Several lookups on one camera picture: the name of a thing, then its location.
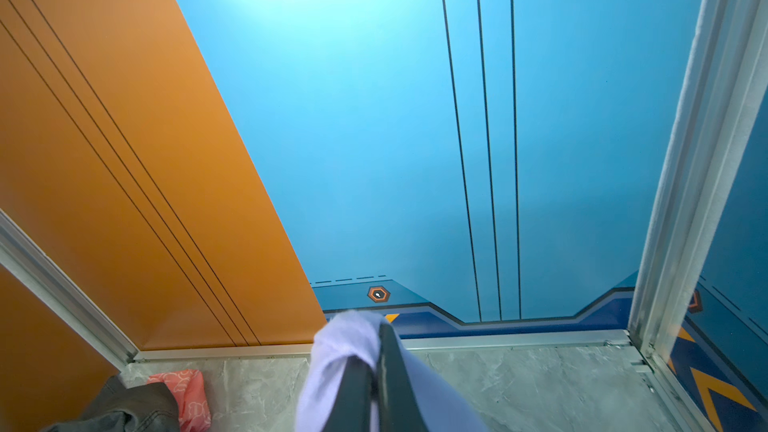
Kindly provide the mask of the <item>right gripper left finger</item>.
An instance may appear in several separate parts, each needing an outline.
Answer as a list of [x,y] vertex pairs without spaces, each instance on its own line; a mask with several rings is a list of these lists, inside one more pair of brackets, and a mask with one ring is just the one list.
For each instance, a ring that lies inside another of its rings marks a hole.
[[323,432],[369,432],[373,372],[357,357],[348,357],[333,407]]

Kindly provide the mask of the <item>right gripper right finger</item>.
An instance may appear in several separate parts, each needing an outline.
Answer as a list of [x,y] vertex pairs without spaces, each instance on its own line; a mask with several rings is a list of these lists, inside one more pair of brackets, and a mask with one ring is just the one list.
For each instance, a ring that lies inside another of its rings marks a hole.
[[377,365],[379,430],[381,432],[427,432],[408,376],[393,327],[379,328],[380,355]]

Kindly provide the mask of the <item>lilac purple cloth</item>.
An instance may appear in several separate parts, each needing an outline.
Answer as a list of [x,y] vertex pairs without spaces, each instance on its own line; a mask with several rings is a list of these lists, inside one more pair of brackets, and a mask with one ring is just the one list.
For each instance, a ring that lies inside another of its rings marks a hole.
[[[380,431],[377,365],[380,355],[379,328],[384,323],[389,322],[380,314],[345,311],[336,315],[315,335],[309,372],[296,410],[297,431],[322,431],[348,357],[361,359],[373,372],[370,431]],[[488,427],[469,402],[438,373],[407,351],[395,334],[428,431],[486,431]]]

